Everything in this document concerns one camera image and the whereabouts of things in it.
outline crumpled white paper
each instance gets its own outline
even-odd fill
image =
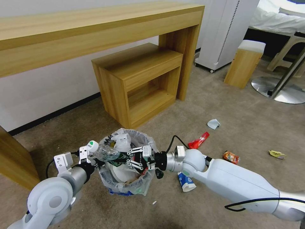
[[[217,119],[212,119],[208,121],[207,126],[209,128],[216,129],[218,126],[220,126],[220,123]]]

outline orange snack bag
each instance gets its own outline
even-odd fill
[[[239,161],[240,161],[240,158],[239,156],[233,154],[232,152],[230,151],[226,151],[224,154],[223,154],[223,159],[229,161],[229,162],[232,162],[233,164],[237,164]]]

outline wooden stool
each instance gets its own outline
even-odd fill
[[[244,88],[264,53],[265,43],[243,40],[239,45],[229,71],[226,84]]]
[[[136,128],[176,100],[183,54],[147,43],[92,60],[105,110]]]
[[[305,34],[303,33],[295,33],[290,37],[288,42],[285,44],[285,46],[282,48],[282,50],[275,55],[275,57],[272,59],[270,64],[268,65],[267,69],[269,71],[274,71],[274,69],[277,66],[283,66],[289,68],[292,63],[289,61],[283,60],[283,58],[287,55],[289,50],[297,43],[305,43]],[[303,64],[299,70],[295,73],[294,77],[301,77],[305,72],[305,64]]]

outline chair leg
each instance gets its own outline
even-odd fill
[[[270,62],[270,64],[267,67],[267,69],[269,71],[273,72],[277,66],[281,65],[283,58],[286,56],[286,54],[288,53],[290,48],[294,45],[294,42],[290,42],[290,41],[291,41],[291,38],[285,44],[285,46],[282,48],[282,50],[278,54],[276,54],[275,57],[272,59],[272,61]]]

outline red snack wrapper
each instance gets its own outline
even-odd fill
[[[223,159],[229,161],[229,162],[232,162],[233,164],[237,164],[239,161],[240,161],[240,158],[239,156],[233,154],[232,152],[230,151],[226,151],[224,154],[223,154]]]
[[[190,149],[198,149],[199,146],[209,137],[209,133],[205,132],[199,139],[196,139],[195,141],[192,141],[188,144],[188,147]]]

